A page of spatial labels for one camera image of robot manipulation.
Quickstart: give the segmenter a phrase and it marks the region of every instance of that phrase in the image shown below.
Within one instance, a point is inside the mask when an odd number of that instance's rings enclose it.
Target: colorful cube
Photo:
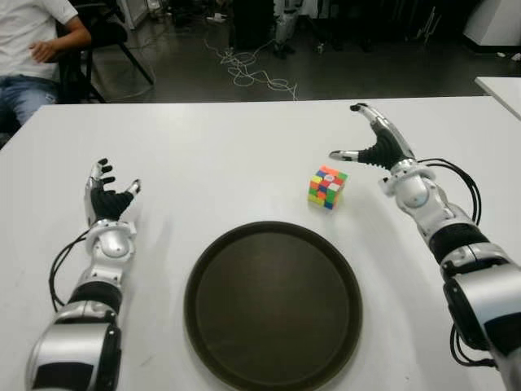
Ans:
[[[347,174],[323,165],[311,178],[308,200],[324,208],[333,209],[347,179]]]

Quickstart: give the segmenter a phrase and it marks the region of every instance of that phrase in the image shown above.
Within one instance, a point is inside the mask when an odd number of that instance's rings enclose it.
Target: person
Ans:
[[[275,29],[274,54],[279,59],[286,59],[286,54],[295,54],[295,49],[289,46],[288,42],[295,33],[302,3],[303,0],[284,0],[283,12],[277,18],[277,27]]]
[[[57,37],[56,23],[68,33]],[[0,133],[14,114],[23,125],[44,104],[58,101],[57,54],[91,43],[68,0],[0,0]]]

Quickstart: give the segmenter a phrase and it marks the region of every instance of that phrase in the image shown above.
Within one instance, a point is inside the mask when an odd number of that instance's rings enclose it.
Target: dark brown tray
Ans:
[[[236,389],[315,389],[351,357],[361,295],[344,257],[301,226],[256,222],[217,239],[185,295],[190,341]]]

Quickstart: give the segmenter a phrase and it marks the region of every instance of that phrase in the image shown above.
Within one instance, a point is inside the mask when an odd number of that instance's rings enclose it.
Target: robotic hand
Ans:
[[[122,192],[107,191],[102,178],[112,170],[100,160],[85,187],[90,267],[80,277],[68,303],[35,344],[26,372],[26,389],[112,391],[120,367],[121,331],[117,315],[122,302],[125,271],[134,255],[132,223],[121,214],[140,192],[134,181]]]
[[[448,202],[434,173],[416,161],[390,121],[363,103],[351,110],[369,120],[377,142],[364,151],[335,151],[330,157],[390,171],[379,184],[414,219],[438,261],[459,335],[471,348],[490,352],[508,390],[521,390],[521,269]]]

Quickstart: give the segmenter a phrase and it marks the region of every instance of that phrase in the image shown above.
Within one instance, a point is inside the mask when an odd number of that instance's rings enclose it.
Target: human hand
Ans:
[[[58,52],[52,41],[38,41],[31,44],[29,49],[32,51],[32,56],[38,63],[46,63],[53,59]]]

